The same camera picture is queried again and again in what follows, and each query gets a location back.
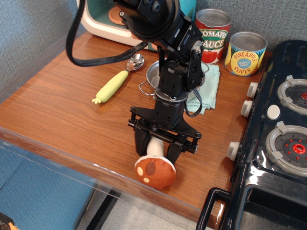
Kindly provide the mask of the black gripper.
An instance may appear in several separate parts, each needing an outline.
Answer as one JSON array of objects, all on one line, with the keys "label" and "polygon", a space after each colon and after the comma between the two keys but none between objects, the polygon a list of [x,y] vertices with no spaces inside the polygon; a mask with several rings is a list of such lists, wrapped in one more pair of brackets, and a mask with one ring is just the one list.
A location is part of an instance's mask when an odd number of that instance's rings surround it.
[{"label": "black gripper", "polygon": [[167,100],[157,96],[153,109],[133,106],[130,108],[129,126],[135,131],[135,147],[139,156],[146,155],[151,135],[170,143],[166,158],[175,164],[182,152],[195,153],[201,133],[191,127],[183,117],[195,117],[201,111],[187,110],[187,95],[181,100]]}]

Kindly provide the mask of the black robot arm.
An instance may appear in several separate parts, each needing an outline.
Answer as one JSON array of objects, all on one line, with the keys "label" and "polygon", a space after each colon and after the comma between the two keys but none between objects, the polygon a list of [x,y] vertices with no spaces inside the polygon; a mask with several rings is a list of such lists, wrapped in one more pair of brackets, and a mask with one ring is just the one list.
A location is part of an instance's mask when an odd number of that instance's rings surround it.
[{"label": "black robot arm", "polygon": [[187,98],[205,79],[201,68],[202,35],[177,0],[118,0],[122,21],[138,39],[155,44],[159,52],[158,86],[153,109],[132,107],[129,125],[135,131],[136,151],[143,156],[151,137],[169,144],[166,158],[195,153],[201,134],[183,115]]}]

